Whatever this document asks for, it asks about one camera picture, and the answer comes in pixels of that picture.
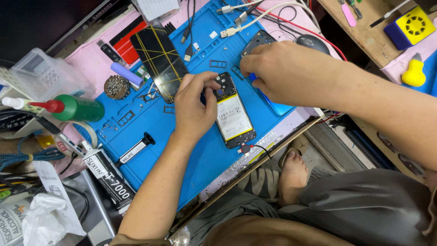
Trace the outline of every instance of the masking tape roll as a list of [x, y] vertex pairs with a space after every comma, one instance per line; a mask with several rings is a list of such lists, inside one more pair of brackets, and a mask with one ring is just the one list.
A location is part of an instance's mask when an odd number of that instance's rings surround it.
[[[67, 124], [69, 124], [69, 123], [71, 123], [71, 124], [77, 124], [77, 125], [83, 127], [85, 130], [87, 130], [88, 134], [89, 134], [90, 137], [91, 137], [91, 146], [92, 146], [94, 149], [97, 148], [97, 134], [96, 134], [96, 132], [94, 131], [94, 129], [93, 129], [90, 125], [88, 125], [88, 124], [85, 123], [85, 122], [78, 122], [78, 121], [73, 121], [73, 120], [65, 121], [64, 123], [65, 123], [65, 124], [63, 124], [62, 127], [60, 127], [62, 131], [64, 130], [65, 126], [66, 126]], [[67, 148], [63, 145], [63, 143], [60, 142], [59, 139], [57, 139], [56, 135], [52, 135], [52, 137], [53, 137], [53, 139], [55, 140], [56, 148], [58, 148], [59, 151], [61, 151], [64, 155], [66, 155], [66, 156], [71, 156], [72, 152], [71, 152], [69, 149], [67, 149]]]

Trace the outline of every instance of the blue braided cable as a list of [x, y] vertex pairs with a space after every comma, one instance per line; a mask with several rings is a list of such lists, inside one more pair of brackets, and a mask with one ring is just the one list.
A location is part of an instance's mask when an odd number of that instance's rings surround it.
[[[18, 143], [18, 154], [0, 154], [0, 172], [7, 166], [17, 163], [17, 162], [24, 162], [28, 161], [30, 159], [30, 155], [23, 154], [21, 152], [21, 144], [26, 140], [28, 137], [24, 137], [20, 140]], [[48, 148], [43, 151], [40, 151], [36, 154], [33, 154], [33, 160], [34, 161], [54, 161], [54, 160], [60, 160], [64, 158], [65, 155], [60, 152], [57, 148]]]

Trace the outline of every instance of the usb flash drive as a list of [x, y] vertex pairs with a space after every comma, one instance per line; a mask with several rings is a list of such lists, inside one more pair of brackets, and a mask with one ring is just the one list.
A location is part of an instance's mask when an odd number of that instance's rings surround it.
[[97, 45], [100, 49], [113, 61], [122, 66], [126, 66], [126, 62], [108, 45], [105, 44], [101, 39], [97, 41]]

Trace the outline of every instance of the plastic storage box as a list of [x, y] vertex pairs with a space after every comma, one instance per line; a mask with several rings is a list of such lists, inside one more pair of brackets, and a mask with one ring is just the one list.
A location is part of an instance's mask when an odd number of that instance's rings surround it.
[[16, 83], [11, 84], [29, 99], [44, 102], [67, 94], [90, 98], [96, 88], [76, 68], [64, 60], [47, 56], [35, 48], [11, 68]]

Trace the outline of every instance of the t-7000 glue tube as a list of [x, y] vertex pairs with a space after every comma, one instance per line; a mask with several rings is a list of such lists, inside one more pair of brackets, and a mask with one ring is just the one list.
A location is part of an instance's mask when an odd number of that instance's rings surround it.
[[105, 188], [118, 212], [120, 214], [125, 212], [129, 208], [135, 192], [123, 181], [123, 176], [103, 150], [93, 149], [86, 141], [82, 141], [82, 144], [87, 150], [83, 161]]

